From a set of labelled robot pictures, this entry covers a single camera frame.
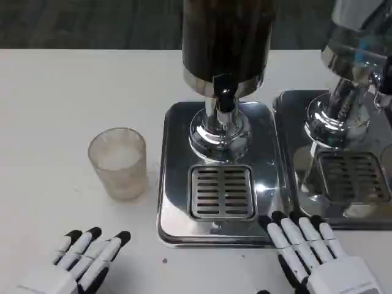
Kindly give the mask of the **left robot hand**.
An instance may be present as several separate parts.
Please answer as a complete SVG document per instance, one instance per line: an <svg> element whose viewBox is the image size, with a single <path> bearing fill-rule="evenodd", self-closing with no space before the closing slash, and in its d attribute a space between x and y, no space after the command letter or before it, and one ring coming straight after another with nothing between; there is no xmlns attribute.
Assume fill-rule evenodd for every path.
<svg viewBox="0 0 392 294"><path fill-rule="evenodd" d="M106 240L99 240L101 234L99 227L70 231L53 251L50 261L34 267L9 292L96 293L111 263L131 240L128 231Z"/></svg>

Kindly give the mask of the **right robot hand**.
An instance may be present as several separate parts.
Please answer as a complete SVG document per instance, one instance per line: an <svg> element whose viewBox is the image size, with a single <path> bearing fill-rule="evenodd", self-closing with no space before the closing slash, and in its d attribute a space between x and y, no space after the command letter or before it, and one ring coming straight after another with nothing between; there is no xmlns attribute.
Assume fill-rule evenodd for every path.
<svg viewBox="0 0 392 294"><path fill-rule="evenodd" d="M346 253L322 217L273 211L258 223L295 293L384 293L368 264Z"/></svg>

